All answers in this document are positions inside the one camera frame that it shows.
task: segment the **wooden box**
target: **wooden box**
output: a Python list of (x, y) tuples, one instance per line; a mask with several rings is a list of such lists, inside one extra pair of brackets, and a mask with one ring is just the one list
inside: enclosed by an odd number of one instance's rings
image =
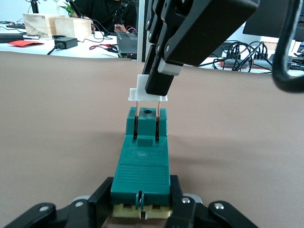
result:
[(92, 35), (91, 21), (82, 18), (56, 18), (57, 35), (81, 39)]
[(23, 19), (25, 29), (29, 35), (37, 35), (45, 38), (51, 38), (57, 35), (55, 27), (55, 18), (64, 18), (64, 15), (24, 13)]

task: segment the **green plastic block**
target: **green plastic block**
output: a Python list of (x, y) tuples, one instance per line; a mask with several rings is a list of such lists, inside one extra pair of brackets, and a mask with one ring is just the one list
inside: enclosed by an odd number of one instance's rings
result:
[(111, 188), (111, 204), (170, 206), (170, 168), (167, 113), (160, 110), (156, 138), (156, 109), (141, 108), (134, 138), (136, 108), (127, 118), (126, 135)]

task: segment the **green connector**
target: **green connector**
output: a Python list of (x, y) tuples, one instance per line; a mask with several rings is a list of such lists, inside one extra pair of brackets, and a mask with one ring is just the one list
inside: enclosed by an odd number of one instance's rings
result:
[(167, 113), (132, 107), (111, 188), (116, 217), (167, 218), (170, 216), (170, 168)]

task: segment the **monitor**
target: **monitor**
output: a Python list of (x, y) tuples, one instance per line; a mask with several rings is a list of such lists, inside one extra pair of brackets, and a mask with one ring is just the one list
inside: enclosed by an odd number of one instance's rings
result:
[[(254, 15), (247, 20), (243, 33), (279, 38), (287, 14), (289, 0), (260, 0)], [(294, 36), (304, 41), (304, 7)]]

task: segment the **yellow component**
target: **yellow component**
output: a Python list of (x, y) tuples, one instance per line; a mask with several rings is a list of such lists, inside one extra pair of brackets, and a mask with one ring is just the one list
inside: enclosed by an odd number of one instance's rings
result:
[(155, 205), (144, 206), (143, 210), (135, 209), (134, 205), (113, 205), (113, 217), (140, 219), (167, 219), (171, 215), (171, 208)]

